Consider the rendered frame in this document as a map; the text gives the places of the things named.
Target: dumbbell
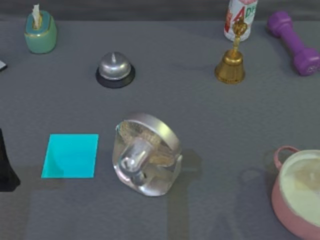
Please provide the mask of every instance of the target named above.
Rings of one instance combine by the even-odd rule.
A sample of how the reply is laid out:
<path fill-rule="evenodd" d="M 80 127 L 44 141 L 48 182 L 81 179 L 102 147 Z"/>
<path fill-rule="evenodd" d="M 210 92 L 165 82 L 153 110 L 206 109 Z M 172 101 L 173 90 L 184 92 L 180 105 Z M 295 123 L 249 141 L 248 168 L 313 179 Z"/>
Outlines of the dumbbell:
<path fill-rule="evenodd" d="M 285 11 L 277 11 L 267 22 L 270 32 L 281 38 L 294 55 L 293 64 L 302 76 L 309 76 L 320 71 L 320 54 L 314 48 L 305 47 L 294 32 L 290 16 Z"/>

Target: white and red can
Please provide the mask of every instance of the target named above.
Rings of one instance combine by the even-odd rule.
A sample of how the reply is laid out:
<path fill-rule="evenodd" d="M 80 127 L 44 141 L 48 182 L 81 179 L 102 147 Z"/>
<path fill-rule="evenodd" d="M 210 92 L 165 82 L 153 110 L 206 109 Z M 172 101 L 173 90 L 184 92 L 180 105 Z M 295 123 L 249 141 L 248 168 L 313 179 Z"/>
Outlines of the white and red can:
<path fill-rule="evenodd" d="M 246 40 L 251 33 L 251 25 L 256 14 L 258 0 L 230 0 L 226 20 L 224 25 L 224 35 L 227 39 L 234 41 L 236 35 L 232 29 L 233 24 L 241 17 L 248 25 L 247 30 L 241 36 L 240 40 Z"/>

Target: clear plastic object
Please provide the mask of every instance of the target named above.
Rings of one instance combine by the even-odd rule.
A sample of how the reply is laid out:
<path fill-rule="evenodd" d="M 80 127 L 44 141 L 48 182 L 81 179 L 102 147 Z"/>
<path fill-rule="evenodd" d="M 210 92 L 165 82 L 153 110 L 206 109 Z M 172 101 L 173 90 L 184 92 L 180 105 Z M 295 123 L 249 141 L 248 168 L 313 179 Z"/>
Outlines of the clear plastic object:
<path fill-rule="evenodd" d="M 161 196 L 180 173 L 180 141 L 159 119 L 132 114 L 116 127 L 112 161 L 121 182 L 143 195 Z"/>

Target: gold bell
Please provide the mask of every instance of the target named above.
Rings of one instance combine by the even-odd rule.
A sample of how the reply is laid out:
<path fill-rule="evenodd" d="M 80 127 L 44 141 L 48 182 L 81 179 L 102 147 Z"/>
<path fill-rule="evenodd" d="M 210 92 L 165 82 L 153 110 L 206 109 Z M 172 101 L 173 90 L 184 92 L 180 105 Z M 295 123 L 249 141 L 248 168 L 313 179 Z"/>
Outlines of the gold bell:
<path fill-rule="evenodd" d="M 237 84 L 245 78 L 244 58 L 238 51 L 238 47 L 240 37 L 246 32 L 247 27 L 243 17 L 233 24 L 232 29 L 235 34 L 233 49 L 225 52 L 221 62 L 215 68 L 216 78 L 225 84 Z"/>

